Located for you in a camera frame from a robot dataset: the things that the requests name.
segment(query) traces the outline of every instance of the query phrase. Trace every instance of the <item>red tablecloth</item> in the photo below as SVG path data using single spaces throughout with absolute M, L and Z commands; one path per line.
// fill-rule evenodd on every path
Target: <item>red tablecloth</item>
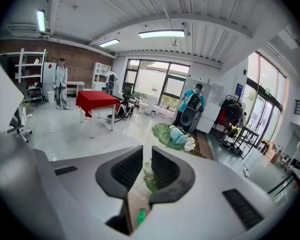
M 86 117 L 90 118 L 91 115 L 89 114 L 89 111 L 114 104 L 120 104 L 120 100 L 103 91 L 80 90 L 75 104 L 84 110 Z

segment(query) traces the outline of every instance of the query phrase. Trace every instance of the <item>blue shirt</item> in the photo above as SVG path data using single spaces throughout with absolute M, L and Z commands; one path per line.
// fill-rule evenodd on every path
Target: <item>blue shirt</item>
M 187 107 L 186 105 L 186 100 L 187 98 L 189 98 L 192 94 L 194 94 L 194 90 L 193 89 L 189 89 L 187 90 L 183 95 L 185 96 L 185 98 L 183 99 L 182 103 L 181 103 L 181 106 L 179 108 L 179 111 L 180 112 L 183 112 L 185 110 L 185 108 Z M 201 97 L 201 106 L 203 107 L 204 104 L 205 104 L 205 100 L 204 100 L 204 97 L 202 95 L 200 95 Z

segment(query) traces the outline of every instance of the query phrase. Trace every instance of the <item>man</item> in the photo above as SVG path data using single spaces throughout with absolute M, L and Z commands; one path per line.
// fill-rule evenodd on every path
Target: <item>man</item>
M 112 69 L 110 71 L 108 71 L 105 74 L 105 76 L 106 76 L 106 81 L 105 81 L 106 92 L 108 94 L 112 95 L 112 92 L 115 87 L 115 81 L 118 79 L 118 76 Z
M 56 67 L 53 74 L 53 86 L 56 94 L 56 108 L 61 107 L 60 97 L 62 106 L 65 110 L 69 107 L 67 105 L 67 79 L 68 79 L 68 69 L 65 67 L 66 61 L 64 58 L 60 58 L 58 61 L 58 66 Z
M 182 116 L 182 113 L 184 112 L 184 110 L 186 109 L 187 107 L 187 100 L 190 98 L 191 95 L 193 94 L 199 94 L 200 95 L 200 100 L 201 100 L 201 107 L 200 107 L 200 111 L 203 111 L 203 108 L 204 108 L 204 104 L 205 104 L 205 100 L 204 100 L 204 97 L 202 96 L 201 94 L 201 91 L 202 91 L 202 84 L 201 83 L 197 83 L 194 87 L 194 89 L 189 89 L 187 90 L 181 97 L 180 97 L 180 100 L 182 101 L 179 109 L 178 109 L 178 112 L 176 114 L 176 118 L 173 122 L 173 125 L 174 126 L 179 126 L 181 124 L 181 116 Z M 189 128 L 190 128 L 191 124 L 188 125 L 188 126 L 183 126 L 183 130 L 185 132 L 188 132 L 189 131 Z

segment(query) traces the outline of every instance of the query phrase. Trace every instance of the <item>white cabinet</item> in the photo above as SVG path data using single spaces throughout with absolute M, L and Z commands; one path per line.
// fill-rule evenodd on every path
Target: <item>white cabinet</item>
M 96 62 L 94 64 L 91 89 L 94 91 L 102 91 L 106 87 L 106 74 L 111 70 L 111 66 Z

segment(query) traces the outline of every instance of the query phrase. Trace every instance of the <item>red table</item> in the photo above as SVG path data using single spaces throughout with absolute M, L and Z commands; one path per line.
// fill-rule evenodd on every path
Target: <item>red table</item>
M 114 130 L 115 124 L 115 111 L 116 105 L 118 104 L 117 108 L 119 109 L 120 100 L 116 97 L 113 97 L 103 91 L 97 90 L 80 90 L 78 92 L 78 96 L 76 98 L 75 103 L 79 108 L 81 108 L 81 122 L 84 121 L 84 113 L 85 116 L 88 118 L 93 118 L 92 110 L 109 110 L 112 109 L 112 119 L 111 119 L 111 131 Z M 91 138 L 93 137 L 93 123 L 90 123 L 90 133 Z

